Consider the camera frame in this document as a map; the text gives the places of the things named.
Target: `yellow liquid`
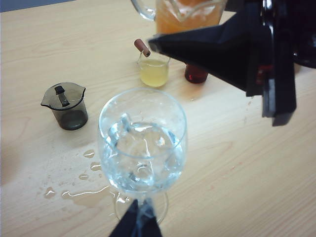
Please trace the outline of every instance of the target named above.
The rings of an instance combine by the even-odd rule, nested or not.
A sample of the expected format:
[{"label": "yellow liquid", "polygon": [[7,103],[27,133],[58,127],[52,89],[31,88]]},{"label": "yellow liquid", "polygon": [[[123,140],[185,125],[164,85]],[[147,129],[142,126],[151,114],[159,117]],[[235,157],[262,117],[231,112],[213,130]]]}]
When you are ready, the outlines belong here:
[{"label": "yellow liquid", "polygon": [[168,64],[157,59],[145,59],[140,62],[140,79],[146,85],[159,87],[168,80]]}]

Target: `small measuring cup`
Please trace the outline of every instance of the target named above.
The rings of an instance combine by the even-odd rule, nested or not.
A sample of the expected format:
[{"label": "small measuring cup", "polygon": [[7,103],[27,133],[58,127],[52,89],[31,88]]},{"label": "small measuring cup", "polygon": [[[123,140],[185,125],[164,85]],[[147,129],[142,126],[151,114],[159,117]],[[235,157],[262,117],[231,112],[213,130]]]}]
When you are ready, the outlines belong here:
[{"label": "small measuring cup", "polygon": [[140,53],[137,64],[140,68],[140,79],[151,87],[159,87],[168,81],[170,58],[159,53],[151,52],[146,57]]},{"label": "small measuring cup", "polygon": [[83,96],[85,87],[71,82],[62,82],[50,87],[40,105],[49,107],[59,126],[76,130],[88,121]]}]

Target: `glass base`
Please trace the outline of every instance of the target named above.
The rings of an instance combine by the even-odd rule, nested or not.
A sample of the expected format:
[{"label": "glass base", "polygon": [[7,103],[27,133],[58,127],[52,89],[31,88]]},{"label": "glass base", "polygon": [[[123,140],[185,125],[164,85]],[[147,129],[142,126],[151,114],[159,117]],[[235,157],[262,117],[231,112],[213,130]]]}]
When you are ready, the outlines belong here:
[{"label": "glass base", "polygon": [[[164,220],[168,210],[169,202],[167,193],[157,193],[150,198],[153,201],[157,222],[160,224]],[[133,201],[134,199],[126,194],[118,194],[115,200],[115,214],[119,220],[121,220]]]}]

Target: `orange juice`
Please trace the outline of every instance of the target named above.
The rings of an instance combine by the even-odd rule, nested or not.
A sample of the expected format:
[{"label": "orange juice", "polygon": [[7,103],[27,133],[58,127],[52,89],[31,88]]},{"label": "orange juice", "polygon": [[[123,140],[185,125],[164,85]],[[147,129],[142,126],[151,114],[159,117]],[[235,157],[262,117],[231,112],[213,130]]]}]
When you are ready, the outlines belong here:
[{"label": "orange juice", "polygon": [[187,31],[194,28],[217,25],[221,19],[226,1],[207,4],[197,10],[194,6],[207,2],[205,0],[174,0],[177,8],[170,1],[156,1],[156,27],[157,33],[170,34],[174,32]]}]

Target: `light wood tabletop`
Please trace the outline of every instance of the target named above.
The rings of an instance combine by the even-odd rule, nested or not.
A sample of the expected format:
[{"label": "light wood tabletop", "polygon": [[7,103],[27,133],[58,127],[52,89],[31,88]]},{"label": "light wood tabletop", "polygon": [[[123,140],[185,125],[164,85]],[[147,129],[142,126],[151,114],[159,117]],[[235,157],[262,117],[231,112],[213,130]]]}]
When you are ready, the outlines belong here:
[{"label": "light wood tabletop", "polygon": [[[117,193],[97,167],[98,115],[114,95],[145,87],[133,42],[154,33],[126,0],[1,14],[2,236],[110,234]],[[316,236],[316,70],[296,66],[297,110],[288,125],[272,127],[260,96],[211,75],[191,84],[184,68],[171,60],[160,88],[183,106],[189,141],[185,169],[167,192],[163,235]],[[63,81],[86,87],[89,120],[77,131],[62,130],[40,106]],[[94,157],[83,155],[89,150]]]}]

